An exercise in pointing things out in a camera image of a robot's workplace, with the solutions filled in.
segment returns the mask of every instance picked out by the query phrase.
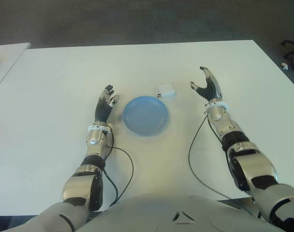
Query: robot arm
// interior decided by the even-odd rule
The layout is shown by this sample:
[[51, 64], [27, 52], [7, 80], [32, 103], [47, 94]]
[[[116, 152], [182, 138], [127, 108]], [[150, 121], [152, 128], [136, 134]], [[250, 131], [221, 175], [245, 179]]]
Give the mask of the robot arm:
[[86, 138], [87, 154], [75, 173], [66, 182], [60, 203], [56, 203], [24, 225], [7, 232], [73, 232], [83, 226], [92, 211], [99, 210], [103, 199], [102, 172], [109, 153], [107, 136], [112, 125], [107, 119], [119, 99], [107, 86], [101, 94], [95, 111], [95, 122]]
[[194, 82], [190, 85], [208, 100], [208, 120], [222, 141], [236, 186], [253, 197], [266, 221], [294, 232], [294, 188], [278, 183], [272, 163], [231, 119], [214, 75], [207, 68], [200, 69], [206, 75], [207, 87], [198, 87]]

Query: black cable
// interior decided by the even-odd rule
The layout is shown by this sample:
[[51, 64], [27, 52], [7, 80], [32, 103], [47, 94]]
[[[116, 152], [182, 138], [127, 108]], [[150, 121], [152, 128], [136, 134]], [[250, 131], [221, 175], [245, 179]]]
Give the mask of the black cable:
[[220, 140], [220, 138], [218, 137], [218, 135], [215, 133], [214, 129], [212, 128], [211, 124], [210, 124], [210, 121], [208, 120], [208, 124], [212, 130], [212, 132], [214, 133], [215, 137], [219, 140], [219, 142], [222, 144], [222, 141]]
[[110, 204], [110, 206], [112, 206], [113, 204], [115, 204], [117, 202], [117, 199], [118, 199], [118, 188], [117, 188], [116, 184], [113, 182], [113, 180], [108, 176], [108, 174], [107, 174], [107, 172], [106, 172], [105, 169], [104, 169], [104, 174], [107, 177], [107, 179], [109, 180], [109, 182], [112, 184], [112, 186], [114, 187], [114, 190], [116, 191], [116, 197], [114, 198], [113, 202]]
[[118, 149], [118, 150], [121, 150], [121, 151], [123, 151], [124, 153], [126, 153], [127, 156], [129, 157], [130, 161], [131, 161], [131, 164], [132, 164], [132, 174], [131, 174], [131, 178], [130, 178], [130, 180], [128, 181], [128, 183], [127, 183], [126, 187], [124, 188], [124, 190], [122, 191], [122, 193], [120, 194], [120, 196], [118, 197], [118, 199], [117, 199], [117, 201], [118, 201], [118, 200], [120, 200], [121, 196], [123, 195], [123, 193], [124, 193], [125, 190], [127, 189], [128, 185], [129, 185], [129, 184], [131, 183], [131, 181], [132, 181], [133, 174], [134, 174], [134, 164], [133, 164], [133, 160], [132, 160], [132, 158], [130, 157], [130, 155], [129, 155], [126, 151], [124, 151], [123, 149], [118, 148], [118, 147], [115, 147], [115, 146], [112, 146], [112, 147], [109, 147], [109, 148], [111, 148], [111, 149], [113, 149], [113, 148], [114, 148], [114, 149]]
[[[112, 135], [112, 146], [113, 146], [113, 144], [114, 144], [113, 132], [111, 132], [111, 135]], [[108, 158], [108, 156], [110, 155], [111, 152], [112, 152], [112, 148], [110, 149], [110, 151], [109, 151], [108, 155], [106, 156], [106, 158], [104, 159], [104, 161], [106, 161], [106, 159]]]
[[[113, 144], [114, 144], [114, 137], [113, 137], [113, 133], [112, 133], [112, 147], [113, 147]], [[104, 159], [105, 161], [106, 161], [106, 159], [108, 158], [108, 156], [110, 155], [111, 152], [112, 152], [112, 148], [110, 149], [108, 155]], [[114, 201], [110, 204], [110, 206], [112, 206], [113, 204], [115, 204], [117, 202], [117, 199], [118, 199], [118, 188], [117, 188], [116, 184], [113, 182], [113, 180], [108, 176], [108, 174], [107, 174], [107, 172], [106, 172], [105, 169], [104, 169], [104, 174], [107, 177], [107, 179], [109, 180], [109, 182], [112, 184], [112, 186], [113, 186], [113, 188], [114, 188], [114, 190], [116, 192], [116, 197], [115, 197]]]
[[191, 145], [190, 145], [189, 154], [188, 154], [188, 162], [189, 162], [189, 166], [190, 166], [191, 172], [192, 172], [192, 174], [195, 176], [195, 178], [196, 178], [196, 179], [197, 179], [202, 185], [204, 185], [205, 187], [207, 187], [207, 188], [210, 189], [211, 191], [213, 191], [213, 192], [215, 192], [215, 193], [217, 193], [217, 194], [219, 194], [219, 195], [221, 195], [221, 196], [223, 196], [223, 197], [225, 197], [225, 198], [227, 198], [227, 199], [233, 201], [233, 202], [234, 202], [236, 205], [238, 205], [240, 208], [244, 209], [244, 210], [247, 211], [250, 215], [254, 216], [254, 215], [253, 215], [248, 209], [246, 209], [245, 207], [243, 207], [242, 205], [240, 205], [239, 203], [237, 203], [234, 199], [232, 199], [232, 198], [230, 198], [230, 197], [228, 197], [228, 196], [226, 196], [226, 195], [224, 195], [224, 194], [218, 192], [217, 190], [215, 190], [215, 189], [209, 187], [209, 186], [208, 186], [207, 184], [205, 184], [205, 183], [204, 183], [204, 182], [203, 182], [203, 181], [202, 181], [202, 180], [201, 180], [201, 179], [200, 179], [200, 178], [194, 173], [194, 171], [193, 171], [193, 168], [192, 168], [192, 165], [191, 165], [191, 161], [190, 161], [191, 148], [192, 148], [192, 146], [193, 146], [193, 143], [194, 143], [194, 141], [195, 141], [195, 138], [197, 137], [197, 134], [198, 134], [200, 128], [202, 127], [202, 125], [203, 125], [204, 122], [206, 121], [207, 117], [208, 117], [208, 115], [204, 118], [204, 120], [202, 121], [202, 123], [201, 123], [200, 126], [198, 127], [198, 130], [197, 130], [197, 132], [196, 132], [196, 134], [195, 134], [195, 136], [194, 136], [194, 138], [193, 138], [193, 140], [192, 140], [192, 143], [191, 143]]

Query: white table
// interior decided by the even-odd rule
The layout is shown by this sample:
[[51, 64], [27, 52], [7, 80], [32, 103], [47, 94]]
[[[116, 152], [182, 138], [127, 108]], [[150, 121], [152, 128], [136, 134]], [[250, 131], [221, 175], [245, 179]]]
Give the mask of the white table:
[[[0, 85], [0, 215], [34, 215], [60, 200], [85, 156], [87, 127], [107, 84], [120, 94], [109, 118], [115, 145], [135, 165], [123, 199], [169, 191], [223, 200], [195, 180], [187, 163], [206, 103], [189, 85], [205, 86], [199, 65], [217, 77], [231, 115], [273, 162], [279, 182], [294, 186], [294, 85], [253, 41], [29, 49]], [[163, 100], [166, 130], [151, 137], [130, 132], [121, 118], [125, 105], [165, 83], [177, 92]], [[235, 187], [207, 123], [192, 164], [211, 187], [232, 198], [248, 196]], [[122, 191], [131, 173], [127, 156], [113, 151], [107, 172]], [[104, 178], [102, 210], [113, 199]]]
[[0, 45], [0, 83], [30, 43]]

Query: gray carpet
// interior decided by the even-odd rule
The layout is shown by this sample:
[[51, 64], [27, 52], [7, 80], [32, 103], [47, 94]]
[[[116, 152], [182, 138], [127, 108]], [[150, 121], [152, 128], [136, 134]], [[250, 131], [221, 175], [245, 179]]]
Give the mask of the gray carpet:
[[288, 63], [284, 73], [294, 83], [291, 60], [283, 58], [294, 46], [280, 45], [294, 41], [294, 0], [0, 0], [0, 44], [31, 42], [31, 48], [42, 48], [248, 39], [279, 67]]

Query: chair leg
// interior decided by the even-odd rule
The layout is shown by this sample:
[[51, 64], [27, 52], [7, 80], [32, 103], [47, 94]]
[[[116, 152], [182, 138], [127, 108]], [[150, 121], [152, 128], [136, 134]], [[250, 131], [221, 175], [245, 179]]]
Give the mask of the chair leg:
[[281, 43], [282, 46], [285, 46], [286, 43], [289, 43], [289, 44], [293, 44], [294, 45], [294, 41], [291, 41], [291, 40], [283, 40], [283, 42]]

